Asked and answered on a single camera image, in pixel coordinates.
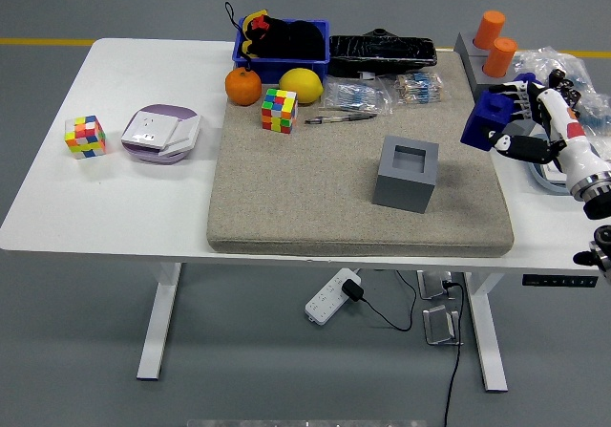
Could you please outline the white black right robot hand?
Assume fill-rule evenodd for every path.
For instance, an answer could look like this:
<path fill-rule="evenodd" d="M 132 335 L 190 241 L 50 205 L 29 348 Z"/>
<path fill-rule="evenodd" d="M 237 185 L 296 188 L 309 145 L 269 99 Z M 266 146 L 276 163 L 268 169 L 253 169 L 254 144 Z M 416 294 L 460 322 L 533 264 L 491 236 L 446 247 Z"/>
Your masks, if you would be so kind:
<path fill-rule="evenodd" d="M 485 128 L 484 135 L 499 154 L 532 163 L 555 162 L 566 175 L 568 189 L 610 179 L 610 164 L 592 150 L 577 116 L 560 92 L 535 81 L 520 80 L 493 85 L 489 92 L 510 98 L 515 115 L 533 120 L 548 136 L 547 140 L 510 136 Z"/>

